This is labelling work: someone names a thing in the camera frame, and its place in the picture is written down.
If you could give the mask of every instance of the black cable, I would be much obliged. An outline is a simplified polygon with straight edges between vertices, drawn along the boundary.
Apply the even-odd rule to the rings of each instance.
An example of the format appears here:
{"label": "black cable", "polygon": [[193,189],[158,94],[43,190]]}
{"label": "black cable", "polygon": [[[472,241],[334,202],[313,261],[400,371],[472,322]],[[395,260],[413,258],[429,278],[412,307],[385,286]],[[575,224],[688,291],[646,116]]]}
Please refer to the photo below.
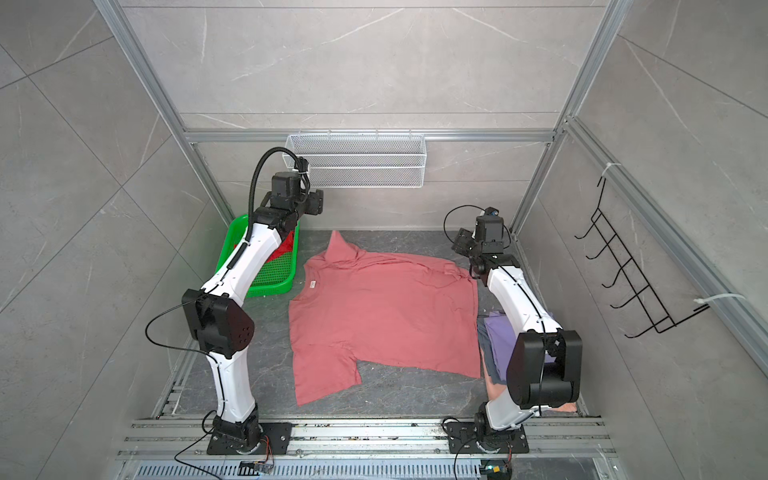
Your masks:
{"label": "black cable", "polygon": [[472,437],[469,440],[467,440],[466,442],[462,443],[462,446],[458,447],[458,452],[456,452],[456,456],[453,457],[453,478],[455,478],[455,480],[458,480],[458,476],[456,475],[456,461],[458,460],[458,454],[461,453],[462,449],[464,447],[466,447],[467,445],[469,445],[469,443],[472,440],[474,440],[474,439],[475,439],[475,437]]}
{"label": "black cable", "polygon": [[144,336],[146,336],[146,337],[147,337],[147,340],[149,340],[149,343],[151,343],[151,344],[153,344],[153,345],[162,346],[162,347],[164,347],[164,348],[167,348],[167,349],[172,349],[172,350],[181,350],[182,352],[195,352],[195,353],[202,353],[203,355],[205,355],[205,356],[206,356],[206,357],[208,357],[209,359],[212,359],[214,362],[216,362],[216,363],[218,364],[218,362],[216,361],[216,359],[215,359],[215,358],[213,358],[211,355],[209,355],[208,353],[204,352],[203,350],[196,350],[196,349],[185,349],[185,348],[183,348],[183,347],[180,347],[180,346],[164,345],[163,343],[158,343],[158,342],[155,342],[155,341],[154,341],[154,340],[152,340],[152,338],[150,338],[150,336],[149,336],[149,325],[152,325],[152,322],[154,322],[155,320],[159,319],[160,317],[162,317],[162,316],[163,316],[163,315],[165,315],[166,313],[170,313],[170,312],[173,312],[175,309],[177,309],[177,308],[181,308],[182,306],[185,306],[185,305],[188,305],[188,304],[190,304],[190,303],[194,302],[195,300],[197,300],[197,299],[194,299],[194,300],[190,300],[190,301],[188,301],[188,302],[184,302],[184,303],[181,303],[181,304],[179,304],[179,305],[173,306],[173,307],[169,308],[168,310],[165,310],[165,311],[164,311],[164,312],[162,312],[161,314],[159,314],[159,315],[155,316],[155,317],[154,317],[152,320],[150,320],[150,321],[149,321],[149,323],[147,323],[147,326],[145,326],[145,327],[144,327]]}
{"label": "black cable", "polygon": [[[208,290],[206,293],[210,293],[210,292],[213,292],[215,289],[216,289],[216,287],[214,287],[214,288],[212,288],[212,289]],[[188,305],[188,304],[190,304],[190,303],[194,302],[195,300],[197,300],[197,299],[192,299],[192,300],[190,300],[190,301],[188,301],[188,302],[180,303],[179,305],[173,306],[173,307],[169,308],[168,310],[165,310],[165,311],[164,311],[164,312],[162,312],[161,314],[159,314],[159,315],[155,316],[155,317],[154,317],[152,320],[150,320],[150,321],[147,323],[147,326],[145,326],[145,327],[144,327],[144,336],[146,336],[146,337],[147,337],[147,340],[149,340],[149,343],[151,343],[151,344],[153,344],[153,345],[162,346],[162,347],[164,347],[164,348],[167,348],[167,349],[171,349],[171,350],[180,350],[180,351],[182,351],[182,352],[195,352],[195,353],[202,353],[203,355],[205,355],[205,356],[206,356],[206,357],[208,357],[209,359],[213,360],[213,361],[214,361],[214,363],[216,364],[216,374],[219,376],[219,385],[221,385],[221,402],[222,402],[222,405],[226,405],[226,402],[227,402],[227,400],[224,398],[224,383],[223,383],[223,381],[221,380],[221,370],[219,369],[219,363],[218,363],[218,361],[217,361],[215,358],[213,358],[213,357],[212,357],[210,354],[208,354],[207,352],[204,352],[203,350],[197,350],[197,349],[185,349],[184,347],[180,347],[180,346],[165,345],[165,344],[163,344],[163,343],[158,343],[158,342],[155,342],[155,341],[154,341],[154,340],[152,340],[152,338],[149,336],[149,325],[152,325],[152,322],[154,322],[155,320],[159,319],[160,317],[162,317],[162,316],[163,316],[163,315],[165,315],[166,313],[169,313],[169,312],[173,312],[175,309],[177,309],[177,308],[181,308],[182,306],[185,306],[185,305]]]}
{"label": "black cable", "polygon": [[482,208],[478,207],[477,205],[459,205],[458,207],[454,208],[453,210],[449,211],[445,214],[445,218],[442,219],[442,232],[445,234],[445,238],[448,239],[449,242],[453,243],[453,240],[451,240],[451,237],[448,236],[448,231],[445,229],[445,222],[448,220],[448,215],[452,214],[453,212],[457,211],[459,208],[464,207],[474,207],[479,210],[482,210]]}
{"label": "black cable", "polygon": [[528,292],[526,292],[523,286],[518,282],[518,279],[514,278],[512,274],[507,271],[507,269],[505,269],[503,266],[499,265],[495,261],[491,260],[490,258],[486,258],[486,260],[493,263],[500,269],[504,270],[504,273],[509,275],[509,278],[511,278],[515,282],[515,285],[519,286],[520,290],[522,290],[522,292],[525,294],[525,298],[528,299],[528,302],[531,302],[531,306],[533,306],[533,310],[536,310],[536,315],[538,316],[538,318],[541,318],[541,314],[538,312],[538,308],[536,308],[536,304],[533,302],[533,300],[531,300],[531,297],[528,295]]}
{"label": "black cable", "polygon": [[[244,242],[240,244],[240,248],[237,249],[237,252],[235,252],[234,257],[232,257],[232,260],[227,264],[227,269],[231,270],[234,268],[234,266],[237,264],[237,261],[240,259],[241,256],[243,256],[243,252],[245,252],[245,249],[250,244],[250,237],[253,234],[253,199],[256,196],[256,182],[259,180],[259,174],[261,173],[261,168],[266,163],[266,159],[271,157],[272,154],[275,154],[277,152],[283,152],[284,154],[290,155],[290,157],[293,159],[293,166],[297,170],[305,170],[304,165],[305,161],[300,161],[299,158],[294,154],[292,151],[288,150],[285,147],[272,147],[266,152],[264,152],[264,155],[261,156],[259,159],[259,163],[256,164],[256,168],[253,170],[253,177],[250,179],[250,188],[248,189],[248,228],[245,230],[245,237],[243,237]],[[309,177],[306,175],[306,173],[302,174],[302,179],[306,182],[306,195],[309,196],[310,194],[310,180]]]}
{"label": "black cable", "polygon": [[192,445],[190,445],[190,446],[186,447],[184,450],[182,450],[181,452],[178,452],[176,455],[174,455],[174,460],[176,460],[177,462],[179,462],[179,463],[180,463],[180,464],[182,464],[182,465],[186,465],[187,467],[192,467],[192,468],[194,468],[195,470],[200,470],[201,472],[203,472],[203,473],[207,473],[208,475],[210,475],[210,476],[212,476],[212,477],[216,477],[216,478],[218,478],[219,480],[224,480],[224,479],[223,479],[223,478],[221,478],[219,475],[216,475],[216,474],[215,474],[215,473],[213,473],[213,472],[209,472],[209,471],[207,471],[205,468],[200,468],[200,467],[197,467],[197,466],[195,466],[195,465],[192,465],[191,463],[186,463],[186,462],[183,462],[183,461],[179,460],[179,458],[178,458],[178,457],[179,457],[179,455],[181,455],[182,453],[184,453],[184,452],[186,452],[187,450],[191,449],[192,447],[194,447],[195,445],[197,445],[197,443],[198,443],[198,442],[200,442],[200,440],[204,439],[205,437],[207,437],[208,435],[210,435],[211,433],[213,433],[213,432],[214,432],[214,430],[213,430],[213,429],[211,429],[210,431],[205,429],[205,421],[206,421],[206,420],[208,420],[208,416],[209,416],[211,413],[216,413],[216,410],[211,410],[210,412],[206,413],[206,414],[205,414],[205,416],[203,417],[203,422],[202,422],[202,425],[201,425],[201,427],[202,427],[202,429],[203,429],[203,432],[205,432],[205,435],[203,435],[203,436],[201,436],[200,438],[198,438],[197,440],[195,440],[195,441],[194,441],[194,443],[193,443]]}

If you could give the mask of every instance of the aluminum frame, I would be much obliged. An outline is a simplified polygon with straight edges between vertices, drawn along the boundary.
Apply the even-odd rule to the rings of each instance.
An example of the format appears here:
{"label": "aluminum frame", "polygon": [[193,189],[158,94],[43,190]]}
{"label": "aluminum frame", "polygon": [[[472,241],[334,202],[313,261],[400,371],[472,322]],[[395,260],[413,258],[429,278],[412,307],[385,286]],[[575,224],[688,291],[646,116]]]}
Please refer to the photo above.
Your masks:
{"label": "aluminum frame", "polygon": [[[116,459],[172,459],[201,436],[202,415],[134,420],[125,429]],[[340,418],[274,415],[262,422],[291,422],[293,432],[287,455],[280,458],[333,460],[342,458],[449,458],[448,439],[440,427],[442,418],[385,417]],[[544,417],[525,423],[530,452],[519,458],[617,458],[604,420],[584,417]],[[179,455],[182,459],[207,459],[205,444]],[[482,453],[462,458],[506,458],[506,454]],[[259,458],[235,455],[234,458]]]}
{"label": "aluminum frame", "polygon": [[210,170],[208,170],[202,155],[184,137],[184,126],[181,123],[179,114],[170,101],[170,97],[163,88],[163,85],[157,79],[157,75],[147,60],[144,49],[141,47],[133,28],[128,23],[122,7],[116,0],[94,0],[94,3],[101,16],[104,17],[104,21],[107,22],[107,25],[112,30],[112,34],[123,49],[128,63],[131,64],[141,84],[147,90],[147,94],[149,94],[154,106],[168,126],[171,135],[174,136],[174,140],[178,143],[192,170],[194,170],[197,178],[203,184],[208,197],[213,201],[216,210],[221,215],[221,219],[226,225],[229,225],[234,220],[232,209],[221,193],[221,190],[219,190],[219,184]]}
{"label": "aluminum frame", "polygon": [[424,135],[427,141],[552,141],[554,130],[546,128],[513,129],[215,129],[188,130],[186,139],[191,143],[203,142],[284,142],[294,134],[414,134]]}
{"label": "aluminum frame", "polygon": [[523,223],[528,218],[528,214],[531,213],[531,208],[536,201],[538,192],[541,190],[541,186],[544,184],[544,180],[549,173],[554,158],[557,156],[560,146],[562,145],[563,127],[568,121],[569,117],[576,115],[581,109],[584,99],[587,97],[589,88],[594,82],[594,78],[598,75],[600,67],[605,61],[605,57],[608,55],[608,51],[611,50],[611,45],[614,43],[614,39],[621,27],[621,23],[624,21],[624,17],[627,16],[629,8],[632,6],[633,0],[611,0],[611,2],[605,7],[605,15],[600,22],[597,33],[595,33],[592,45],[589,48],[587,57],[584,60],[584,64],[581,66],[581,70],[578,72],[574,86],[571,89],[571,93],[568,95],[568,99],[565,101],[563,111],[560,113],[558,122],[554,128],[554,138],[552,144],[548,144],[541,155],[541,159],[536,166],[533,177],[528,183],[528,188],[523,194],[523,199],[520,202],[518,211],[515,214],[515,218],[512,220],[509,231],[513,237],[517,237],[520,234],[520,230],[523,227]]}
{"label": "aluminum frame", "polygon": [[[607,163],[618,163],[578,117],[569,118],[565,124],[565,130],[593,160],[598,169],[602,170]],[[604,176],[704,296],[737,291],[717,267],[701,253],[695,243],[664,213],[664,210],[626,168],[616,165],[607,169]],[[768,323],[766,320],[748,301],[739,298],[720,298],[714,300],[710,306],[750,354],[757,366],[768,376]]]}

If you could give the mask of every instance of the zip tie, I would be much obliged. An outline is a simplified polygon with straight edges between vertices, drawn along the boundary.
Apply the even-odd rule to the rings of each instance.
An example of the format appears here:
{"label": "zip tie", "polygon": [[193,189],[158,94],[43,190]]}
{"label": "zip tie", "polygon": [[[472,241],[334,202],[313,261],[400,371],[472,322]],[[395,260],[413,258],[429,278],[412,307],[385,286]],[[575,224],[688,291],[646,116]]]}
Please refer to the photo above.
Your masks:
{"label": "zip tie", "polygon": [[608,171],[609,168],[613,167],[614,165],[621,165],[621,164],[612,164],[611,162],[607,162],[605,164],[605,169],[603,169],[603,173],[600,174],[601,177],[605,177],[605,172]]}
{"label": "zip tie", "polygon": [[704,305],[705,303],[709,303],[712,300],[717,300],[719,298],[741,298],[742,300],[746,300],[746,297],[744,295],[740,295],[739,293],[718,293],[717,295],[708,296],[707,298],[694,298],[694,302]]}

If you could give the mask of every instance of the red cloth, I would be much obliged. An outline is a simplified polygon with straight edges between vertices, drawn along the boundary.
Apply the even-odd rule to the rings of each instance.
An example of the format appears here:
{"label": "red cloth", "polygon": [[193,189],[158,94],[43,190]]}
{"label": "red cloth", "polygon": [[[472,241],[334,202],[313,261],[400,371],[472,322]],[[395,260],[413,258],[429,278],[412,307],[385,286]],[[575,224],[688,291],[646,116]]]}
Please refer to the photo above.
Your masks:
{"label": "red cloth", "polygon": [[266,259],[266,261],[271,262],[272,260],[275,260],[276,258],[288,252],[293,252],[293,230],[291,230],[290,233],[288,233],[288,237],[286,237],[286,239],[283,240],[280,246],[277,247],[277,249],[272,252],[272,255],[270,255],[270,257]]}
{"label": "red cloth", "polygon": [[357,360],[479,378],[477,284],[439,258],[366,252],[333,232],[289,307],[296,402],[361,383]]}

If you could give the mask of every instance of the robotic arm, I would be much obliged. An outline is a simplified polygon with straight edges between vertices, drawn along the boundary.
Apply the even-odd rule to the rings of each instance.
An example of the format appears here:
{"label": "robotic arm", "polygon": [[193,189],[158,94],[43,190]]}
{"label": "robotic arm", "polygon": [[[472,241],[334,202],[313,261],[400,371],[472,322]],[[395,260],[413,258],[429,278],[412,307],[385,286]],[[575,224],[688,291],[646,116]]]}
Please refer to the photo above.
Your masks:
{"label": "robotic arm", "polygon": [[517,342],[507,367],[507,389],[475,416],[478,439],[519,429],[543,409],[575,402],[581,378],[581,337],[564,330],[533,294],[517,260],[504,253],[504,220],[489,207],[475,231],[462,228],[452,249],[469,258],[470,274],[491,290],[504,309]]}
{"label": "robotic arm", "polygon": [[[258,173],[264,161],[278,151],[289,154],[298,171],[275,174],[272,190],[254,210]],[[246,233],[214,276],[200,290],[187,290],[182,298],[192,338],[207,354],[214,374],[218,398],[214,437],[226,439],[232,449],[242,453],[258,446],[262,432],[248,380],[247,352],[254,325],[241,307],[266,259],[296,229],[299,218],[323,212],[323,191],[310,192],[306,170],[304,158],[281,147],[261,157],[250,187]]]}

